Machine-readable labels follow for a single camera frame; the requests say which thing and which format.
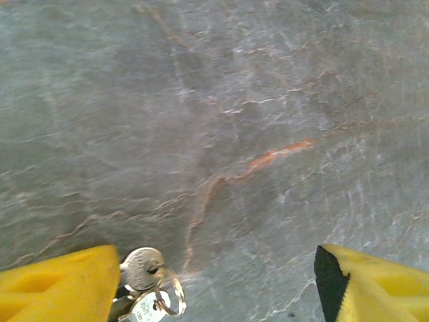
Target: marble floor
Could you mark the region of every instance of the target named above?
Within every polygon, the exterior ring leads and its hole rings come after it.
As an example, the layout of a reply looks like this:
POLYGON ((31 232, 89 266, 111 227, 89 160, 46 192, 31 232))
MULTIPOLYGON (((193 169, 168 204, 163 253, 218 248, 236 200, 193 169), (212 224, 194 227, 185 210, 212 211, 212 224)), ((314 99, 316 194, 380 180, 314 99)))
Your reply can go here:
POLYGON ((318 244, 429 270, 427 1, 1 2, 1 270, 156 247, 204 322, 322 322, 318 244))

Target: key ring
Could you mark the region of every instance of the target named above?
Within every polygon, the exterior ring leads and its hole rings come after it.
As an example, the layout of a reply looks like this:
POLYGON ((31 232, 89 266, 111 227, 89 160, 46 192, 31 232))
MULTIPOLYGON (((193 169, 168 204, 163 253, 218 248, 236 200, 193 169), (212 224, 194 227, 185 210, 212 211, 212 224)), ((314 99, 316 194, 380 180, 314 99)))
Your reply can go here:
POLYGON ((158 310, 165 311, 169 316, 178 317, 179 315, 183 314, 183 312, 186 309, 185 293, 183 291, 182 285, 180 284, 179 278, 176 275, 176 273, 171 268, 167 268, 166 270, 168 272, 168 275, 170 276, 170 279, 173 282, 174 292, 176 293, 176 296, 179 302, 179 309, 178 309, 178 312, 174 312, 173 310, 171 310, 171 308, 167 306, 167 304, 165 303, 161 295, 162 288, 158 288, 157 290, 155 290, 155 295, 156 295, 155 306, 158 310))

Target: yellow plastic piece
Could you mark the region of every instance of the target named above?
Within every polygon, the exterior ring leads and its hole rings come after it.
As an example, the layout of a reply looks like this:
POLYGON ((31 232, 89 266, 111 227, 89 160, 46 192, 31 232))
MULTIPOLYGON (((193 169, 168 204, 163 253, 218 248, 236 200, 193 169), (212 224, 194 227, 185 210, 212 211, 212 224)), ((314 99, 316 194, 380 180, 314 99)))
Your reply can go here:
POLYGON ((350 281, 337 322, 429 322, 429 273, 349 248, 322 245, 350 281))
POLYGON ((0 273, 0 322, 105 322, 119 283, 114 246, 0 273))

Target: gray marble surface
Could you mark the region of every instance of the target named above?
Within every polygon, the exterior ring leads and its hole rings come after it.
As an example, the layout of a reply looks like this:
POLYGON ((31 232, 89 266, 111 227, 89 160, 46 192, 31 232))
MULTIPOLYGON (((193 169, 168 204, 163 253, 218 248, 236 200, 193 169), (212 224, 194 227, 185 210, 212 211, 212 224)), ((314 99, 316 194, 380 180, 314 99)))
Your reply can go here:
POLYGON ((326 242, 429 270, 427 1, 9 0, 0 30, 2 270, 156 247, 204 322, 323 321, 326 242))

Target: key head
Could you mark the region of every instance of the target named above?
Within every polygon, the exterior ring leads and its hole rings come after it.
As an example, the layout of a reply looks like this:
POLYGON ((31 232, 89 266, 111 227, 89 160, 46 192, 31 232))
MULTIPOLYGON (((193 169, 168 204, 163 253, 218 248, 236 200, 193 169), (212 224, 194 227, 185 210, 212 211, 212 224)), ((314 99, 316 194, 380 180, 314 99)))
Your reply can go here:
POLYGON ((167 274, 164 264, 164 257, 159 250, 137 248, 121 264, 122 282, 139 292, 152 290, 164 282, 167 274))

